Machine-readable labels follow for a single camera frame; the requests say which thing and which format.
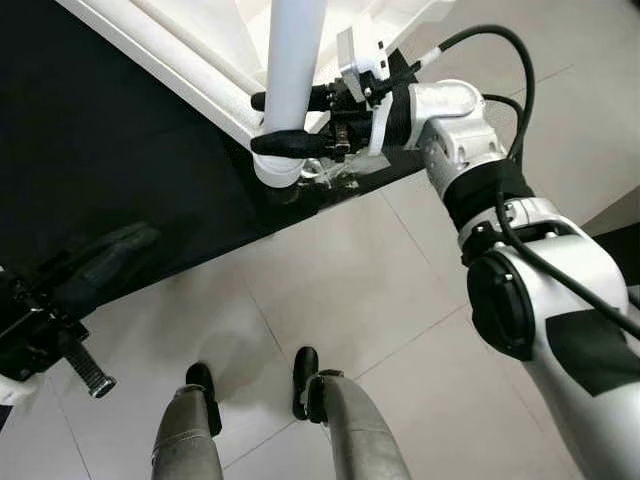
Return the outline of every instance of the black wire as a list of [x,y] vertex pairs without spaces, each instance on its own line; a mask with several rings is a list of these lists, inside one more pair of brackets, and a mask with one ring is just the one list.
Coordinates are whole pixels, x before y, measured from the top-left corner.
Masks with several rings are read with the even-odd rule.
[[[517,100],[514,100],[513,98],[505,97],[503,95],[495,95],[493,93],[483,93],[482,96],[484,97],[485,100],[489,100],[490,102],[503,103],[511,107],[511,109],[513,109],[513,111],[516,114],[516,134],[517,134],[517,132],[520,130],[520,127],[522,125],[522,117],[524,116],[524,112],[522,111],[522,106],[520,105],[520,103]],[[514,158],[514,161],[516,162],[516,165],[518,165],[518,168],[520,168],[520,170],[522,170],[523,147],[524,146],[520,147],[520,150],[516,152],[516,156]]]
[[609,305],[584,285],[576,282],[569,275],[564,273],[562,270],[557,269],[522,243],[511,228],[511,225],[509,225],[504,209],[504,194],[501,191],[496,193],[496,215],[498,217],[502,233],[506,237],[508,244],[515,248],[520,256],[529,263],[529,265],[555,278],[558,282],[590,304],[598,312],[613,321],[623,330],[626,330],[630,335],[640,340],[640,326],[636,325],[632,320],[620,313],[619,310]]
[[533,70],[533,62],[531,61],[531,56],[529,55],[529,51],[524,45],[524,42],[520,39],[520,37],[518,37],[518,35],[516,35],[513,31],[509,30],[506,27],[502,27],[500,25],[477,25],[475,27],[467,28],[466,30],[462,30],[455,35],[452,35],[440,45],[438,45],[438,48],[444,52],[454,45],[457,45],[462,40],[466,40],[469,37],[480,34],[498,35],[509,41],[509,43],[511,43],[511,45],[513,45],[513,47],[518,52],[520,60],[522,61],[522,66],[524,68],[525,83],[527,85],[527,92],[524,102],[524,112],[522,115],[520,128],[518,128],[518,132],[513,139],[513,143],[511,144],[511,148],[509,149],[509,154],[507,155],[507,158],[509,160],[515,160],[517,153],[522,149],[522,146],[524,144],[524,136],[527,133],[527,128],[529,127],[529,121],[531,120],[531,115],[533,113],[533,103],[535,99],[535,72]]

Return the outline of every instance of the white pole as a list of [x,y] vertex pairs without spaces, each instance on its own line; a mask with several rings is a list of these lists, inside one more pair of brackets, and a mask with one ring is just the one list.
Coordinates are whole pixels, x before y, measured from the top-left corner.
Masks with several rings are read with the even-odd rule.
[[[264,133],[304,128],[326,10],[327,0],[273,0]],[[295,183],[305,162],[253,158],[258,178],[276,188]]]

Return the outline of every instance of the gray tile floor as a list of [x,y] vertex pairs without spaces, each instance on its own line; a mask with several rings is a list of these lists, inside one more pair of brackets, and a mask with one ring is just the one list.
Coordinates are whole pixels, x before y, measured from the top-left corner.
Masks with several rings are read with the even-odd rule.
[[[403,46],[512,27],[538,96],[526,171],[578,223],[640,183],[640,12],[627,0],[458,0]],[[515,57],[478,38],[425,80],[521,94]],[[492,111],[509,141],[508,117]],[[333,478],[321,428],[292,421],[290,366],[311,343],[386,416],[414,478],[581,478],[516,362],[469,323],[455,232],[424,174],[325,211],[101,308],[87,344],[119,380],[92,401],[65,364],[0,436],[0,479],[148,478],[158,421],[189,364],[214,370],[227,479]]]

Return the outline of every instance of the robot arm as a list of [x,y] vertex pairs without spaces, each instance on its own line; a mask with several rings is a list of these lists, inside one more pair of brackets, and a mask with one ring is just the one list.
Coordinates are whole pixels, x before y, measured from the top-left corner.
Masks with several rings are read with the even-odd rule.
[[[362,39],[339,37],[339,51],[345,47],[342,51],[351,52],[352,61],[341,59],[344,81],[329,90],[335,91],[335,85],[343,93],[348,90],[361,113],[373,113],[368,117],[373,150],[381,136],[384,145],[420,150],[429,181],[459,233],[463,263],[469,268],[474,326],[496,350],[523,362],[584,475],[638,478],[640,358],[619,327],[636,338],[640,328],[623,317],[627,293],[615,262],[550,201],[536,197],[523,176],[517,160],[535,86],[526,48],[503,27],[474,27],[430,51],[409,73],[478,33],[507,38],[525,66],[525,111],[509,152],[485,119],[482,94],[463,81],[409,84],[409,104],[394,102],[389,114],[384,102],[398,79],[364,69],[368,63],[358,60],[362,51],[351,48]],[[404,115],[409,121],[392,121],[394,110],[396,120]],[[386,133],[380,134],[382,118]],[[344,116],[332,117],[338,127],[340,121]],[[313,153],[327,156],[362,148],[367,134],[361,124],[358,130],[349,121],[342,131],[351,133],[351,138],[299,132],[308,137],[296,138],[298,154],[313,156],[305,155],[305,142],[320,141],[321,148]],[[290,153],[292,142],[286,135],[291,132],[281,133],[254,139],[252,148],[266,150],[259,153]],[[345,148],[339,150],[338,144]],[[284,153],[274,151],[274,146]]]

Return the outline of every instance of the black foot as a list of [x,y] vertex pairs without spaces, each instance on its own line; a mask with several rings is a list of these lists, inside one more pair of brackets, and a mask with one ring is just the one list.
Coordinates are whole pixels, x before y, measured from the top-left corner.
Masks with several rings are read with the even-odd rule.
[[304,404],[300,402],[300,395],[307,387],[309,377],[318,373],[318,352],[313,347],[302,347],[296,354],[293,365],[293,415],[298,420],[307,420]]
[[222,430],[220,409],[216,402],[216,391],[213,387],[213,379],[209,367],[204,363],[194,363],[187,370],[187,385],[200,385],[204,388],[204,400],[207,404],[207,418],[209,419],[209,431],[215,437]]

